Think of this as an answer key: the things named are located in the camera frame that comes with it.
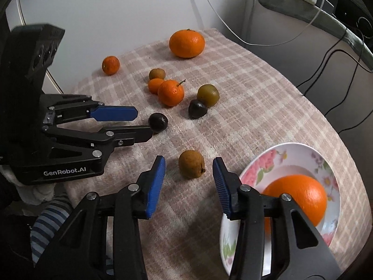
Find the large orange in plate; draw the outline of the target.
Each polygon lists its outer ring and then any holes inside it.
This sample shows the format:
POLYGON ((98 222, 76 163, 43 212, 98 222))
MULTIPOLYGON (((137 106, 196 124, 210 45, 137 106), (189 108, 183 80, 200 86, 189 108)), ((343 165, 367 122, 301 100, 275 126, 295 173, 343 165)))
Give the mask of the large orange in plate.
POLYGON ((327 193, 320 182, 306 175, 287 175, 273 181, 262 191, 263 195, 273 197, 280 197, 284 193, 292 197, 311 223, 318 228, 324 220, 328 206, 327 193))

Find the large mandarin orange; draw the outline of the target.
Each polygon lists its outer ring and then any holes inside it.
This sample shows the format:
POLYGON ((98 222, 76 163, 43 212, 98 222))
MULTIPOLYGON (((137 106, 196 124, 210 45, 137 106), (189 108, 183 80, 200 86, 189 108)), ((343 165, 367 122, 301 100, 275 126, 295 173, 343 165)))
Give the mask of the large mandarin orange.
POLYGON ((204 48, 205 38, 194 30, 179 30, 169 39, 170 51, 179 58, 190 59, 199 56, 204 48))

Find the small mandarin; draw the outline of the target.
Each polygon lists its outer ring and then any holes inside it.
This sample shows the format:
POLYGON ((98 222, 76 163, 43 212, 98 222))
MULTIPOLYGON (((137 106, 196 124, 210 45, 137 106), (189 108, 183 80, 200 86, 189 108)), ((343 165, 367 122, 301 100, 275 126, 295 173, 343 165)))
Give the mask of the small mandarin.
POLYGON ((114 75, 120 68, 120 60, 116 56, 107 56, 102 61, 102 71, 106 75, 114 75))

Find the pink checkered tablecloth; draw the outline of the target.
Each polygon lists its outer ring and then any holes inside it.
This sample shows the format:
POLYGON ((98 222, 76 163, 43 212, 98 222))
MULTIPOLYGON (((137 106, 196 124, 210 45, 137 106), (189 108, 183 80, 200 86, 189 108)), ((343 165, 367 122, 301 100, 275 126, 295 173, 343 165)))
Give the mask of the pink checkered tablecloth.
POLYGON ((317 150, 335 173, 341 213, 330 249, 340 268, 347 269, 372 227, 367 192, 348 149, 322 113, 280 72, 216 29, 204 30, 203 36, 205 49, 196 58, 176 58, 167 42, 156 42, 121 55, 115 75, 97 69, 73 88, 107 105, 136 107, 137 124, 155 112, 165 114, 169 123, 146 143, 117 148, 102 176, 67 182, 71 203, 76 205, 91 191, 106 195, 121 190, 162 155, 166 176, 157 210, 140 224, 148 277, 226 279, 218 247, 222 210, 212 173, 184 179, 178 169, 180 154, 199 151, 207 168, 220 156, 230 171, 241 173, 269 147, 299 142, 317 150), (149 92, 153 68, 166 72, 164 81, 185 80, 181 103, 168 107, 149 92), (220 99, 205 116, 191 119, 188 106, 205 84, 215 86, 220 99))

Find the dark plum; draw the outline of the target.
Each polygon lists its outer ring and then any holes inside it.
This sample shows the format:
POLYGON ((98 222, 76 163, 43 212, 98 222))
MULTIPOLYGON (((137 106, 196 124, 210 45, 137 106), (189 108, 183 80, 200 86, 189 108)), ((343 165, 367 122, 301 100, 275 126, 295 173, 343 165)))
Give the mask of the dark plum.
POLYGON ((199 119, 205 116, 208 112, 207 107, 197 99, 190 101, 188 106, 188 115, 191 119, 199 119))
POLYGON ((154 134, 163 132, 168 127, 168 118, 159 112, 150 115, 148 124, 154 134))

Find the floral white plate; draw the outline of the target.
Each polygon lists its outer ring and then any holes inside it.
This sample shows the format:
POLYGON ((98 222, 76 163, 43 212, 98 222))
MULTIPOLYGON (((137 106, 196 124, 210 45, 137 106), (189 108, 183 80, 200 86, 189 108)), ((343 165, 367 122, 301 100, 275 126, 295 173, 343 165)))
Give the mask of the floral white plate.
MULTIPOLYGON (((273 181, 289 175, 306 175, 316 179, 323 186, 328 199, 323 219, 316 229, 327 246, 335 237, 340 215, 340 192, 333 170, 322 155, 302 143, 275 145, 255 158, 239 175, 242 183, 258 192, 263 192, 273 181)), ((229 275, 238 241, 240 222, 230 221, 223 214, 220 228, 219 248, 225 271, 229 275)), ((271 221, 265 218, 265 245, 262 275, 271 272, 271 221)))

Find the grey-green ledge cover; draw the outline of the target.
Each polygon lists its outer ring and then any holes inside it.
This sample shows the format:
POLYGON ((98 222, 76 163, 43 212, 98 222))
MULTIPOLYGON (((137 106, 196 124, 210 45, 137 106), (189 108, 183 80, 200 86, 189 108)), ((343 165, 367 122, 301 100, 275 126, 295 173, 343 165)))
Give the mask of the grey-green ledge cover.
POLYGON ((366 13, 356 0, 337 0, 332 11, 319 11, 317 6, 302 0, 258 0, 268 10, 285 16, 312 22, 317 27, 334 37, 344 37, 344 41, 358 54, 362 41, 355 32, 361 30, 364 35, 365 51, 362 61, 372 69, 372 16, 366 13))

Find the mandarin with stem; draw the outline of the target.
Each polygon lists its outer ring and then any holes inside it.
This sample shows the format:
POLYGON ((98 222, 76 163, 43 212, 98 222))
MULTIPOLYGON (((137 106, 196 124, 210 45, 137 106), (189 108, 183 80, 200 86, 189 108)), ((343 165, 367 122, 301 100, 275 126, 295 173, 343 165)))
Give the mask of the mandarin with stem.
POLYGON ((181 103, 185 97, 185 91, 183 88, 184 82, 185 80, 181 82, 176 80, 165 80, 157 91, 159 101, 171 108, 181 103))

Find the small brown kiwi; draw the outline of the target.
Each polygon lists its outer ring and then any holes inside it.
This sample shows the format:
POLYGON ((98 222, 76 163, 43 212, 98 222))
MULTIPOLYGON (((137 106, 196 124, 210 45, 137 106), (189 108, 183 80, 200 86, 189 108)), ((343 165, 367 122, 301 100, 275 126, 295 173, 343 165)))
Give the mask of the small brown kiwi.
POLYGON ((159 78, 163 80, 165 79, 165 77, 166 77, 166 72, 162 68, 153 68, 149 72, 150 80, 155 79, 155 78, 159 78))

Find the small orange kumquat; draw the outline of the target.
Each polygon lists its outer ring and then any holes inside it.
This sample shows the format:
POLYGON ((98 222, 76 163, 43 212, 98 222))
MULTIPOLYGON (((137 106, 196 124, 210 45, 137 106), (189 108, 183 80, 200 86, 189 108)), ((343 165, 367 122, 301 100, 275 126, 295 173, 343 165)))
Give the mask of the small orange kumquat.
POLYGON ((161 78, 153 78, 148 82, 148 89, 151 94, 157 95, 159 87, 164 83, 161 78))

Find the brown kiwi fruit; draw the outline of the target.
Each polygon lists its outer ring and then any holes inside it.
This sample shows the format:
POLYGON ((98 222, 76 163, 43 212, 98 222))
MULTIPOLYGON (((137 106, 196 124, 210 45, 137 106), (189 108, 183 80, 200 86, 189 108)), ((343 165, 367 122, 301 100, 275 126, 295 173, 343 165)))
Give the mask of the brown kiwi fruit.
POLYGON ((199 151, 184 151, 178 159, 178 166, 182 176, 187 179, 196 179, 205 172, 205 160, 199 151))

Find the striped sleeve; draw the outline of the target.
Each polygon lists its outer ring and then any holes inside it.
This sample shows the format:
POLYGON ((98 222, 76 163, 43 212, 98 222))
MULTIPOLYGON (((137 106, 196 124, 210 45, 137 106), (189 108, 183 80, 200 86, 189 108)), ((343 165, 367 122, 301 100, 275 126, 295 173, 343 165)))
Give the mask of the striped sleeve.
POLYGON ((47 245, 67 220, 73 207, 67 196, 56 195, 37 217, 30 231, 30 246, 34 264, 38 262, 47 245))

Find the green plum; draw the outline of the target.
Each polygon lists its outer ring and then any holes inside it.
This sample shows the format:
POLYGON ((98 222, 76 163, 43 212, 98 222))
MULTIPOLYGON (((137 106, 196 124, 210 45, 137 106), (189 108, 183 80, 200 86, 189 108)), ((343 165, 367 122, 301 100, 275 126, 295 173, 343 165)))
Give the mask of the green plum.
POLYGON ((214 106, 219 99, 219 91, 212 84, 201 86, 197 92, 197 100, 203 103, 207 108, 214 106))

